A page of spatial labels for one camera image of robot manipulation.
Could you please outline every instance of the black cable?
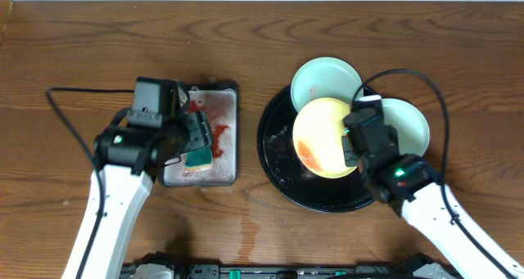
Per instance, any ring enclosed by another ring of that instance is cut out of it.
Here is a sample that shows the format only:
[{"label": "black cable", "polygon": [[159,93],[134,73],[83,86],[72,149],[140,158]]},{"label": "black cable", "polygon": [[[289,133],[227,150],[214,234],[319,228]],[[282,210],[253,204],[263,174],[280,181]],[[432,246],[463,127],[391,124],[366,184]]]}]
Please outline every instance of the black cable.
[{"label": "black cable", "polygon": [[444,151],[442,153],[442,164],[440,168],[440,192],[442,194],[442,200],[444,201],[445,207],[449,212],[449,215],[451,216],[451,223],[457,224],[457,226],[460,228],[460,230],[464,233],[464,235],[470,240],[471,243],[492,263],[494,264],[507,278],[514,279],[515,277],[508,271],[506,268],[499,263],[482,245],[473,237],[473,235],[465,228],[465,226],[462,224],[462,222],[459,219],[459,214],[456,214],[453,209],[451,208],[451,205],[448,202],[448,196],[445,192],[445,169],[448,163],[448,148],[449,148],[449,116],[448,116],[448,109],[445,104],[444,97],[442,96],[442,93],[440,93],[439,88],[436,86],[433,81],[431,81],[425,74],[422,74],[416,70],[407,70],[407,69],[395,69],[395,70],[386,70],[382,71],[379,74],[375,74],[371,78],[367,79],[365,82],[362,83],[357,88],[357,91],[353,95],[353,99],[351,100],[352,103],[355,102],[355,99],[357,95],[359,94],[360,90],[364,88],[364,86],[371,83],[373,80],[381,78],[384,75],[388,74],[411,74],[414,75],[421,80],[423,80],[436,94],[439,103],[440,108],[442,109],[442,113],[444,115]]},{"label": "black cable", "polygon": [[410,275],[385,274],[385,273],[354,273],[329,277],[328,279],[427,279]]},{"label": "black cable", "polygon": [[60,118],[61,122],[69,129],[69,131],[73,134],[76,141],[80,144],[82,147],[82,151],[84,154],[88,157],[89,162],[91,163],[93,170],[95,171],[95,174],[97,176],[97,182],[98,182],[98,191],[100,193],[100,204],[98,206],[97,211],[97,218],[95,220],[95,224],[93,225],[93,229],[91,231],[91,236],[89,236],[88,244],[85,247],[84,256],[82,257],[82,260],[80,261],[79,270],[76,273],[76,278],[80,279],[82,277],[82,273],[84,272],[85,264],[88,261],[89,252],[91,251],[91,248],[93,247],[93,242],[95,240],[95,236],[97,235],[98,228],[100,226],[100,222],[102,221],[102,217],[104,214],[104,206],[106,204],[106,193],[105,189],[102,183],[102,179],[100,178],[100,170],[101,168],[98,167],[95,159],[91,155],[91,152],[89,151],[88,146],[86,145],[85,141],[82,139],[80,134],[76,131],[76,129],[73,127],[71,122],[66,118],[66,116],[62,113],[58,105],[54,102],[52,98],[52,92],[53,91],[66,91],[66,92],[97,92],[97,93],[122,93],[122,92],[134,92],[134,90],[108,90],[108,89],[91,89],[91,88],[63,88],[63,87],[53,87],[49,88],[46,91],[46,98],[53,110],[55,111],[56,115]]}]

